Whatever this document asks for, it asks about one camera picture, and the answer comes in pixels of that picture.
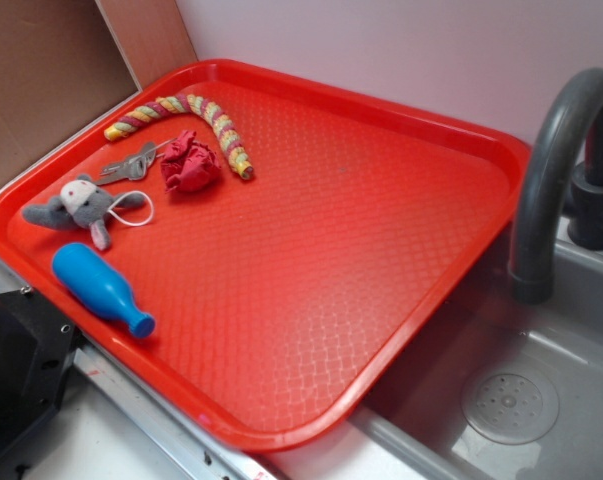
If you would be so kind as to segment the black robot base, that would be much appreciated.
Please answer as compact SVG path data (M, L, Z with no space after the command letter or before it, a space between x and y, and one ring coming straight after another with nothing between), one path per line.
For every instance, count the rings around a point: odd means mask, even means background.
M0 445L59 410L78 331L36 291L0 293Z

